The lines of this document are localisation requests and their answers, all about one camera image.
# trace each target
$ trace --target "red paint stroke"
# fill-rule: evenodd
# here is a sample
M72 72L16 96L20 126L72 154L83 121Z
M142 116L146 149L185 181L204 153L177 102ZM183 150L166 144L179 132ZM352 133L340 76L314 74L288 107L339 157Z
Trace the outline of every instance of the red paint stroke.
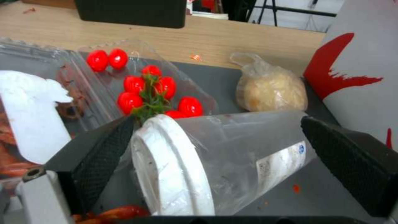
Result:
M301 192L301 187L300 187L300 185L297 185L297 184L293 185L293 191L294 191L296 194L299 194L299 193Z
M380 82L383 79L366 76L346 77L347 74L340 75L339 73L332 73L333 69L331 67L333 63L351 42L353 37L354 33L346 33L324 44L315 52L305 70L304 77L314 88L321 100L340 89L352 86L364 86Z
M392 130L391 130L391 128L389 128L387 130L387 139L386 139L386 145L387 145L387 147L389 149L392 149L392 138L391 138L391 135L392 135Z
M27 14L27 13L35 12L35 11L36 11L35 8L30 8L30 9L28 9L28 10L25 10L25 11L23 12L23 14Z

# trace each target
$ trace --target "white plastic lid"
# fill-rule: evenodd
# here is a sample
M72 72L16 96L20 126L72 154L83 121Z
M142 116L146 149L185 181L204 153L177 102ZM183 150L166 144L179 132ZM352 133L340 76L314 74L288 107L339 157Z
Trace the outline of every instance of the white plastic lid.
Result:
M146 203L157 215L214 215L209 182L195 146L172 118L147 120L131 140Z

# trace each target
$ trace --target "plastic bag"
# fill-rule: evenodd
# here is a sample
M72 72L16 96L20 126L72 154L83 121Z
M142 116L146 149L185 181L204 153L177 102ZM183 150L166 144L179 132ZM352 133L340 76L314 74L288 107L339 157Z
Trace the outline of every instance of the plastic bag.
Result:
M252 53L233 53L230 60L242 66L236 87L239 106L248 111L306 110L303 81L292 71L265 62Z

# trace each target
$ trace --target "black box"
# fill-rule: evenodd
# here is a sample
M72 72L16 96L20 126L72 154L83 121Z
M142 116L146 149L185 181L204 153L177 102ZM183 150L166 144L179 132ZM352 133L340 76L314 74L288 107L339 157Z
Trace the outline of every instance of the black box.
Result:
M182 28L187 0L75 0L82 20Z

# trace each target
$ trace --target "cherry tomato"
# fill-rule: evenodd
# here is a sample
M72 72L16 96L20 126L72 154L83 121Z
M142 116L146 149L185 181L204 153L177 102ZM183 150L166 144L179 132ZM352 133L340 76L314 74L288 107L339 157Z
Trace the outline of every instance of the cherry tomato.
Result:
M95 50L88 54L87 64L92 70L102 72L108 66L108 55L103 50Z
M126 92L131 92L139 95L142 90L145 89L145 80L142 77L126 76L123 86Z
M115 48L109 54L109 64L114 69L122 69L126 66L129 57L127 56L126 52L120 48Z
M156 75L158 77L162 76L162 71L156 65L147 65L141 70L142 74L151 74Z
M128 115L133 109L140 108L143 104L142 98L131 92L123 92L117 99L117 104L124 114Z
M178 110L168 110L164 113L165 115L173 118L173 119L178 119L178 118L187 118L188 116L185 115L184 113L178 111Z
M176 93L176 83L170 76L160 78L159 82L154 85L154 88L158 94L164 93L164 97L170 100Z
M186 114L188 117L203 115L203 107L198 99L192 96L184 96L178 104L178 111Z

